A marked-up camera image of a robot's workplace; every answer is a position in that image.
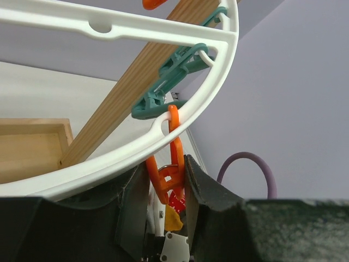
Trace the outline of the white round clip hanger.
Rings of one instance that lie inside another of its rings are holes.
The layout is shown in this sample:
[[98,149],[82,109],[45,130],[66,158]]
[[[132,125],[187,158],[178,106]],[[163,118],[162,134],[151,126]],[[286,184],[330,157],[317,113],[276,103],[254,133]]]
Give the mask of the white round clip hanger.
[[2,197],[41,196],[59,201],[115,178],[141,163],[183,133],[211,103],[222,87],[236,53],[239,21],[236,1],[221,1],[227,9],[220,17],[222,29],[151,18],[61,1],[4,1],[1,21],[22,26],[58,29],[97,40],[119,38],[153,40],[157,43],[193,46],[204,43],[217,52],[216,59],[202,54],[210,72],[192,98],[179,110],[180,125],[164,134],[165,112],[150,130],[134,141],[81,164],[33,178],[1,185]]

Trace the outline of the orange clothes peg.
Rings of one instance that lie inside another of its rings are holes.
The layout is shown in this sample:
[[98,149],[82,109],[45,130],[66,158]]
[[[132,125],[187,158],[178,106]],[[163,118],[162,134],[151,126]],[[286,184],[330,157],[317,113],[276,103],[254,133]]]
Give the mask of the orange clothes peg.
[[176,137],[170,142],[171,164],[160,169],[154,156],[146,160],[146,167],[154,190],[164,205],[169,203],[168,191],[172,190],[178,200],[184,196],[185,161],[182,142]]

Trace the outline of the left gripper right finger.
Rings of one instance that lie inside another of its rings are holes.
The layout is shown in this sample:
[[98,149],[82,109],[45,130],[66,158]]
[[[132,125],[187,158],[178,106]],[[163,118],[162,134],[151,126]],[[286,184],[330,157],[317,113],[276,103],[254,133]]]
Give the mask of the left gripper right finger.
[[195,261],[348,261],[348,201],[242,199],[185,156]]

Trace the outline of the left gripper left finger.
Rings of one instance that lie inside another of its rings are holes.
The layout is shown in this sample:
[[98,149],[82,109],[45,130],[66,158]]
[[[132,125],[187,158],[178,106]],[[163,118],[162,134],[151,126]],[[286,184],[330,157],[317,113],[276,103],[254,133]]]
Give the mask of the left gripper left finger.
[[70,198],[1,199],[1,261],[140,261],[149,178],[144,165]]

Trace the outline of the mustard yellow sock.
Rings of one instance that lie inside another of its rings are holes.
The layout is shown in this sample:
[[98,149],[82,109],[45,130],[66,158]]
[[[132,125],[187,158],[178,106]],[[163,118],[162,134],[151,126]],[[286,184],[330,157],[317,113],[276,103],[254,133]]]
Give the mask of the mustard yellow sock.
[[165,207],[165,231],[180,231],[183,227],[183,223],[179,214],[170,206]]

